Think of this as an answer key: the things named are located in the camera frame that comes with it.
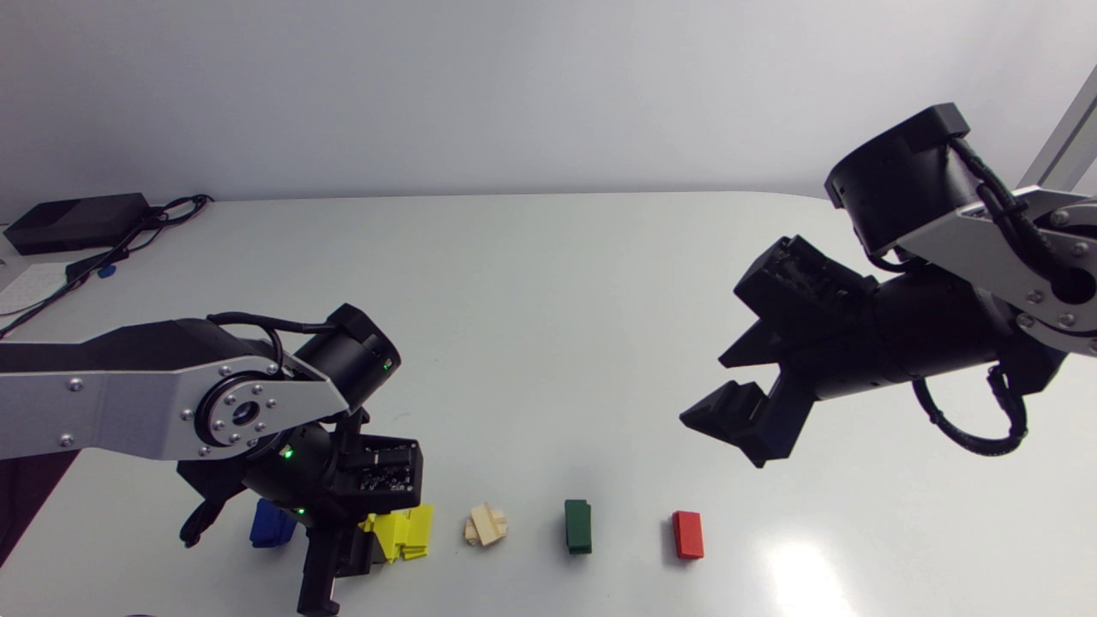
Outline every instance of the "white table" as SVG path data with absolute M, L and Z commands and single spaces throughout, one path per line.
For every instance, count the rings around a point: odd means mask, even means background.
M 870 270 L 845 213 L 789 195 L 215 203 L 13 340 L 369 313 L 404 358 L 369 429 L 421 441 L 436 518 L 427 559 L 336 584 L 343 615 L 1095 614 L 1092 360 L 1029 399 L 1031 434 L 1000 459 L 946 439 L 908 386 L 817 405 L 761 471 L 679 424 L 732 377 L 768 388 L 774 370 L 716 356 L 754 318 L 733 284 L 795 233 Z M 961 426 L 1003 433 L 984 375 L 931 385 Z M 0 570 L 0 614 L 292 615 L 302 530 L 252 549 L 245 494 L 186 550 L 200 498 L 173 467 L 82 452 Z M 591 556 L 564 547 L 569 497 L 593 506 Z M 483 501 L 510 527 L 487 550 L 461 538 Z M 675 509 L 702 514 L 703 560 L 675 558 Z

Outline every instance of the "blue block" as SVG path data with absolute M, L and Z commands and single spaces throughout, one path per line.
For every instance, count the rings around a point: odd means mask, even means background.
M 251 546 L 257 549 L 281 547 L 293 538 L 297 521 L 267 500 L 256 504 L 256 519 L 251 523 Z

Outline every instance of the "white wall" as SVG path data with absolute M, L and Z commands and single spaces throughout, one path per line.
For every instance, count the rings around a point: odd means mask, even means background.
M 8 0 L 0 221 L 133 190 L 818 195 L 848 150 L 942 101 L 1016 180 L 1093 68 L 1095 16 L 1092 0 Z

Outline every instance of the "metal pole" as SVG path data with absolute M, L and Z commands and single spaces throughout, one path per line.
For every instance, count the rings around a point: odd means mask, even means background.
M 1071 191 L 1097 159 L 1097 67 L 1051 132 L 1019 187 Z

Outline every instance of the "white paper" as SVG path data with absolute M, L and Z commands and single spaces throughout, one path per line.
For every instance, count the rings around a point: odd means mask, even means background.
M 0 313 L 11 313 L 41 302 L 65 284 L 66 262 L 32 263 L 18 279 L 0 291 Z M 0 317 L 0 327 L 19 318 L 19 315 Z

